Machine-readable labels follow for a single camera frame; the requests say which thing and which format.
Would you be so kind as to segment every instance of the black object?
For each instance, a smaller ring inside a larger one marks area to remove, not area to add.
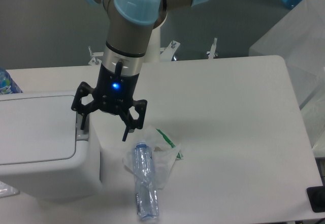
[[[325,212],[325,186],[309,187],[307,195],[315,213]]]
[[[87,115],[98,109],[101,111],[119,115],[126,125],[123,141],[127,134],[134,129],[142,129],[147,109],[146,100],[133,100],[133,93],[136,88],[139,74],[134,76],[121,76],[123,63],[117,62],[115,72],[107,70],[101,65],[96,88],[90,87],[82,82],[76,92],[71,109],[82,115],[81,130],[84,129]],[[93,101],[87,105],[81,103],[83,97],[92,95]],[[129,109],[134,106],[139,114],[138,119],[133,119]]]
[[[315,224],[321,224],[324,220],[325,220],[325,218],[320,219],[318,222],[315,222]]]

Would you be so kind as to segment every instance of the gray floor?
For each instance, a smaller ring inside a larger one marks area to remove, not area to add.
[[[0,0],[0,67],[85,65],[87,51],[102,51],[109,20],[84,0]],[[181,43],[180,59],[205,58],[214,37],[220,57],[247,56],[248,48],[288,10],[280,0],[211,0],[173,11],[161,44]]]

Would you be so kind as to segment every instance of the plastic bag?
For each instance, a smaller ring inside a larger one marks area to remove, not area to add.
[[[170,137],[157,130],[153,126],[139,132],[136,143],[145,143],[152,149],[152,160],[155,171],[155,183],[158,189],[163,189],[169,177],[169,173],[176,159],[183,159],[180,151],[181,145],[175,145]],[[124,165],[133,172],[131,149],[123,158]]]

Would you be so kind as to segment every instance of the clear plastic wrapper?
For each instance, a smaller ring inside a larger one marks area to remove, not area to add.
[[[12,195],[18,195],[20,191],[11,187],[4,182],[0,182],[0,198],[9,197]]]

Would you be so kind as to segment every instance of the bottle label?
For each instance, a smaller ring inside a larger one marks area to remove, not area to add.
[[[11,94],[11,85],[0,88],[0,94]]]

